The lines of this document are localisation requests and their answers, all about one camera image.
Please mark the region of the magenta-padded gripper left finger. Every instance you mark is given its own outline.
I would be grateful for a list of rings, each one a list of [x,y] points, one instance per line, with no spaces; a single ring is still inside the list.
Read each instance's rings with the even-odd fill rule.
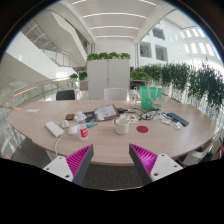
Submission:
[[[93,155],[93,145],[90,144],[67,157],[56,157],[44,170],[81,186]]]

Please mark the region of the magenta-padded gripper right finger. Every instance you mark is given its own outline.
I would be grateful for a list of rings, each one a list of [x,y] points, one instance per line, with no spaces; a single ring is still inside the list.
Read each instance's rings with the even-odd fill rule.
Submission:
[[[143,185],[159,180],[182,167],[166,154],[155,154],[140,146],[129,144],[132,158]]]

